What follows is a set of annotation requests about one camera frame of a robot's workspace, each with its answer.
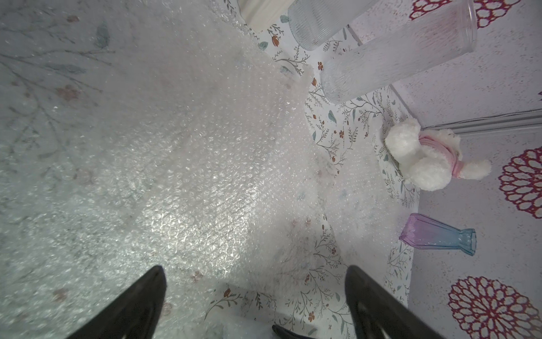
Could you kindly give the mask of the purple blue glass vase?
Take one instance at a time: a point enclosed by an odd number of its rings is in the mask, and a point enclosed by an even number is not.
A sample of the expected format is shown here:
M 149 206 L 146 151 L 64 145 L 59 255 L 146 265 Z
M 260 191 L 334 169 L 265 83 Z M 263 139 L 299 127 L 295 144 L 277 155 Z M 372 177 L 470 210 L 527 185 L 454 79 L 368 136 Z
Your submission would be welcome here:
M 460 250 L 473 256 L 477 234 L 472 228 L 460 230 L 420 213 L 412 213 L 399 239 L 415 249 Z

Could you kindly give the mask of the cream ribbed ceramic vase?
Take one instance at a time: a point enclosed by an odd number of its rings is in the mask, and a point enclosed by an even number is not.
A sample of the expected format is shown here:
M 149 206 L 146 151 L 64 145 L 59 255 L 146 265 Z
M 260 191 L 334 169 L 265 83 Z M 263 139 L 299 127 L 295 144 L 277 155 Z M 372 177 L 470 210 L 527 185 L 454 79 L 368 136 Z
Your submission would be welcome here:
M 293 3 L 294 0 L 238 0 L 241 17 L 254 32 L 271 27 Z

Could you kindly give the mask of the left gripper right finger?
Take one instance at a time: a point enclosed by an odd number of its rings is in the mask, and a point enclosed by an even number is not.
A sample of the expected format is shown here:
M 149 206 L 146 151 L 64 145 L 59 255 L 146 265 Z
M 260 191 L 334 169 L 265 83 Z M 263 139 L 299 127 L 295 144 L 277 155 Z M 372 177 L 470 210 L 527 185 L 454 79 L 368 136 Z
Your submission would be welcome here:
M 358 266 L 348 267 L 344 288 L 357 338 L 443 339 Z

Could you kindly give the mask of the bubble purple vase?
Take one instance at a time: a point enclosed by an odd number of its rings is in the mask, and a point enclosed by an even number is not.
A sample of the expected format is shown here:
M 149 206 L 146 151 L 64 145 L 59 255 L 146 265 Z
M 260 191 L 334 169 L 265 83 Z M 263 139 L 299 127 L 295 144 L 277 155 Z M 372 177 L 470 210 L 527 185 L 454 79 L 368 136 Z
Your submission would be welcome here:
M 326 205 L 343 264 L 362 268 L 399 299 L 409 294 L 414 259 L 399 234 L 419 198 L 391 156 L 364 140 L 347 151 Z

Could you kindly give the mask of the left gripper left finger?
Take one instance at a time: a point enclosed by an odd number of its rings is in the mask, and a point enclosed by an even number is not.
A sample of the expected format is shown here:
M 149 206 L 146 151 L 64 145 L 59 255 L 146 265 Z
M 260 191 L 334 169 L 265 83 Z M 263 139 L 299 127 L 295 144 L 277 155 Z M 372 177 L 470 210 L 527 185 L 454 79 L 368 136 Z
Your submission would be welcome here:
M 165 270 L 154 266 L 68 339 L 152 338 L 166 291 Z

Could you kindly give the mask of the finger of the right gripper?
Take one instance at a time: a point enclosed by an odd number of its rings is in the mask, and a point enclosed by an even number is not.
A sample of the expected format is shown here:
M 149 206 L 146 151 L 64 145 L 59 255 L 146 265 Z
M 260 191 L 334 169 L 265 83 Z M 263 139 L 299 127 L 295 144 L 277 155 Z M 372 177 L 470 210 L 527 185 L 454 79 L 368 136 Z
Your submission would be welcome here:
M 280 339 L 312 339 L 311 337 L 299 335 L 276 324 L 272 325 L 272 330 Z

